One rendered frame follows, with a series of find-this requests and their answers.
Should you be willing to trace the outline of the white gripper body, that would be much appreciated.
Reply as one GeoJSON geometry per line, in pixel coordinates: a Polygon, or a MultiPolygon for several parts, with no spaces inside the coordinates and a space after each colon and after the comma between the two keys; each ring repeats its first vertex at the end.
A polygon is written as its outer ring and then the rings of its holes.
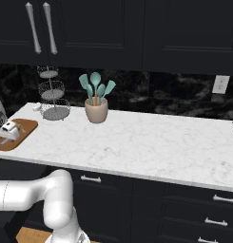
{"type": "Polygon", "coordinates": [[[4,131],[3,129],[0,129],[0,137],[6,138],[9,140],[17,140],[20,138],[20,133],[16,127],[14,127],[10,131],[4,131]]]}

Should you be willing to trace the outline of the brown wooden cutting board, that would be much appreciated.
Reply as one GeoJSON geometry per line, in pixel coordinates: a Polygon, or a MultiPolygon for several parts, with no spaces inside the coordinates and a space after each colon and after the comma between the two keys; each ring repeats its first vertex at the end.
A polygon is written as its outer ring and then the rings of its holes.
{"type": "Polygon", "coordinates": [[[37,128],[38,122],[34,120],[26,120],[26,119],[14,119],[13,122],[15,123],[15,126],[19,133],[20,138],[17,140],[14,140],[13,142],[7,142],[3,146],[0,146],[0,151],[10,151],[16,148],[20,143],[23,142],[23,140],[33,132],[34,129],[37,128]]]}

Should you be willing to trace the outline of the beige utensil pot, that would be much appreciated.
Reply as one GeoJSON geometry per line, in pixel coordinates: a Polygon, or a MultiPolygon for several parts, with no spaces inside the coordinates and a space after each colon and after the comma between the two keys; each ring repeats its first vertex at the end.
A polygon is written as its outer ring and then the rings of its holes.
{"type": "Polygon", "coordinates": [[[106,98],[102,99],[100,105],[92,105],[89,99],[85,100],[85,110],[87,118],[92,123],[102,123],[107,118],[108,102],[106,98]]]}

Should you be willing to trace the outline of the teal spatula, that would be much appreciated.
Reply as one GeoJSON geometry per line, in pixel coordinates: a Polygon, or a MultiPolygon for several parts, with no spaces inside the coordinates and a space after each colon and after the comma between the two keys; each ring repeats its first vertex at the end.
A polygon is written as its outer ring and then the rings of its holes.
{"type": "Polygon", "coordinates": [[[105,97],[105,95],[109,94],[115,86],[116,83],[112,80],[109,80],[103,98],[105,97]]]}
{"type": "Polygon", "coordinates": [[[87,74],[83,74],[79,77],[79,81],[80,84],[82,86],[82,88],[87,92],[88,98],[89,98],[89,102],[93,103],[93,99],[92,99],[92,87],[91,85],[88,83],[88,79],[87,79],[87,74]]]}

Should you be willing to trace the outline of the small teal spoon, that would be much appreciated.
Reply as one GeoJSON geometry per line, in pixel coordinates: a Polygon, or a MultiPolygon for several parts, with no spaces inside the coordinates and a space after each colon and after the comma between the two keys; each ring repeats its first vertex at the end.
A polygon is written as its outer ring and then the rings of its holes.
{"type": "Polygon", "coordinates": [[[98,103],[101,102],[101,98],[103,97],[106,90],[106,86],[104,84],[100,84],[97,88],[97,97],[98,97],[98,103]]]}

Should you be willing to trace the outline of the large teal spoon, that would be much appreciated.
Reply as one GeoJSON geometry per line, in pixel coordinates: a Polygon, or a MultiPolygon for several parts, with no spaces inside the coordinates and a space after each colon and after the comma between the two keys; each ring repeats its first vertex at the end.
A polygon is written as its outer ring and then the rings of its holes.
{"type": "Polygon", "coordinates": [[[97,96],[97,87],[98,84],[101,82],[101,75],[98,72],[93,72],[90,75],[90,81],[94,86],[94,91],[95,91],[95,106],[98,105],[98,96],[97,96]]]}

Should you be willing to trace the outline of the black upper cupboard door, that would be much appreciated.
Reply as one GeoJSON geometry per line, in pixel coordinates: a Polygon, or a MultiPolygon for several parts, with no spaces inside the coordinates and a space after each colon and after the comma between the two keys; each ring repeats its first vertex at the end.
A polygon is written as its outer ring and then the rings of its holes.
{"type": "Polygon", "coordinates": [[[143,69],[233,76],[233,0],[146,0],[143,69]]]}
{"type": "Polygon", "coordinates": [[[40,47],[43,38],[40,34],[38,19],[38,0],[0,0],[0,64],[39,64],[43,59],[43,52],[34,51],[26,4],[33,6],[33,16],[40,47]]]}
{"type": "Polygon", "coordinates": [[[52,65],[142,68],[145,0],[39,0],[39,4],[52,65]],[[56,55],[50,52],[45,2],[50,4],[56,55]]]}

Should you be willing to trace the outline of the black cupboard door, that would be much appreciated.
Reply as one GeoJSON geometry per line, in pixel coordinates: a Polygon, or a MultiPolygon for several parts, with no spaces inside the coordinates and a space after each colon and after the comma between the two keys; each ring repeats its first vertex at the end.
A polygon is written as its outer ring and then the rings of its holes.
{"type": "Polygon", "coordinates": [[[40,34],[38,19],[38,0],[0,0],[0,64],[39,64],[43,59],[43,52],[34,51],[26,4],[33,6],[33,16],[40,47],[43,38],[40,34]]]}
{"type": "Polygon", "coordinates": [[[130,196],[75,184],[73,198],[79,224],[91,241],[130,243],[130,196]]]}
{"type": "Polygon", "coordinates": [[[142,68],[145,0],[39,0],[39,4],[52,65],[142,68]],[[50,4],[56,55],[50,52],[45,2],[50,4]]]}
{"type": "Polygon", "coordinates": [[[143,69],[233,76],[233,0],[146,0],[143,69]]]}

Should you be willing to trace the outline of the black drawer front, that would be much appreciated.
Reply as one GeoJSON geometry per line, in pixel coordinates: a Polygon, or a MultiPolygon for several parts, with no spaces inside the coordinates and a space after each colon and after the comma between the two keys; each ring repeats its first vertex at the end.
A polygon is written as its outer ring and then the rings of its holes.
{"type": "Polygon", "coordinates": [[[163,216],[167,219],[181,220],[208,226],[218,226],[222,229],[233,230],[233,209],[177,201],[166,202],[163,209],[163,216]],[[224,227],[215,224],[206,224],[204,223],[204,220],[207,217],[215,221],[224,220],[228,223],[228,226],[224,227]]]}
{"type": "Polygon", "coordinates": [[[199,203],[217,204],[222,206],[233,206],[233,203],[213,200],[213,196],[233,198],[233,192],[206,189],[201,187],[178,185],[169,183],[166,186],[167,195],[172,198],[192,200],[199,203]]]}
{"type": "Polygon", "coordinates": [[[70,172],[75,183],[123,193],[131,193],[132,191],[132,181],[130,178],[81,170],[71,170],[70,172]],[[82,175],[88,178],[100,177],[102,182],[83,181],[81,180],[82,175]]]}
{"type": "Polygon", "coordinates": [[[194,226],[175,222],[162,222],[160,236],[163,239],[173,240],[175,243],[199,243],[198,238],[206,240],[216,239],[219,243],[233,243],[233,233],[220,229],[203,226],[194,226]]]}

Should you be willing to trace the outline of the black lower cupboard door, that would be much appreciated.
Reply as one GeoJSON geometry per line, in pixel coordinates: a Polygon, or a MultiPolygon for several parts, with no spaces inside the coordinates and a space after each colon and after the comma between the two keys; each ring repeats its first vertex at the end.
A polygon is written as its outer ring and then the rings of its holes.
{"type": "Polygon", "coordinates": [[[79,224],[91,241],[130,243],[130,196],[75,184],[73,198],[79,224]]]}

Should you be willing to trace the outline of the white wall socket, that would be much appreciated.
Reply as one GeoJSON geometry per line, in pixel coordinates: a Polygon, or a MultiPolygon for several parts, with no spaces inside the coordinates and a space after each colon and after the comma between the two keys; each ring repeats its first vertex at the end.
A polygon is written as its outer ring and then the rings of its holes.
{"type": "Polygon", "coordinates": [[[217,75],[214,81],[212,93],[213,94],[224,94],[230,77],[225,75],[217,75]]]}

